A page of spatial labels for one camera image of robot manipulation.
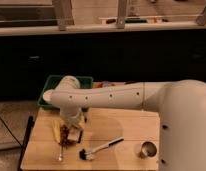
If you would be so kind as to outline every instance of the wooden cutting board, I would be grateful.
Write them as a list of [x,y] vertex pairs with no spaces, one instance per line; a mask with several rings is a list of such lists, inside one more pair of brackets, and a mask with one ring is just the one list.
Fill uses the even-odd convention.
[[[52,132],[52,121],[59,118],[58,111],[40,109],[21,168],[23,170],[157,170],[158,155],[138,157],[145,141],[159,143],[159,117],[157,113],[89,109],[88,122],[82,142],[64,150],[63,162],[58,161],[59,145]],[[92,148],[123,136],[124,141],[99,151],[93,161],[83,161],[79,151]]]

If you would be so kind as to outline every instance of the cabinet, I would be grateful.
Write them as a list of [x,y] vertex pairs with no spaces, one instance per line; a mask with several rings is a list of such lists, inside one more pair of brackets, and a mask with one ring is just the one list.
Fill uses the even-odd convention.
[[38,99],[50,74],[206,81],[206,29],[0,37],[0,99]]

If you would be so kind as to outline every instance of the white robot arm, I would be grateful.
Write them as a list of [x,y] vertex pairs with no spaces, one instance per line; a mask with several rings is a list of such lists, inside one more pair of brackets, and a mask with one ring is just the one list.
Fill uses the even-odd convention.
[[61,115],[77,120],[80,107],[159,112],[159,170],[206,171],[206,83],[184,80],[84,90],[72,86],[78,85],[73,77],[65,79],[63,88],[44,94],[46,101],[61,109]]

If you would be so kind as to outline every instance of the green basket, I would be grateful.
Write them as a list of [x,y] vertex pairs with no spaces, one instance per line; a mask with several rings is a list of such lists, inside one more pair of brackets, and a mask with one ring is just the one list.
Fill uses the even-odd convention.
[[[45,102],[45,100],[43,99],[43,94],[45,91],[47,91],[49,89],[55,89],[63,77],[64,77],[64,75],[49,75],[49,77],[47,78],[46,83],[44,85],[44,88],[42,90],[42,93],[41,93],[41,95],[38,99],[38,102],[37,102],[39,107],[43,107],[44,109],[50,109],[50,110],[51,109],[58,109],[58,108],[54,107],[53,105]],[[76,76],[76,78],[80,82],[81,89],[91,89],[93,87],[93,78],[92,77]]]

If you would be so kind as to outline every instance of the tiled floor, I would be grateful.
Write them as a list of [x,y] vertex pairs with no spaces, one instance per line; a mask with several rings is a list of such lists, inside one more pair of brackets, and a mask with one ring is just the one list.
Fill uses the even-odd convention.
[[[38,107],[35,101],[0,102],[0,116],[22,141],[30,115],[36,117]],[[7,129],[0,122],[0,144],[14,142]],[[17,171],[20,149],[0,151],[0,171]]]

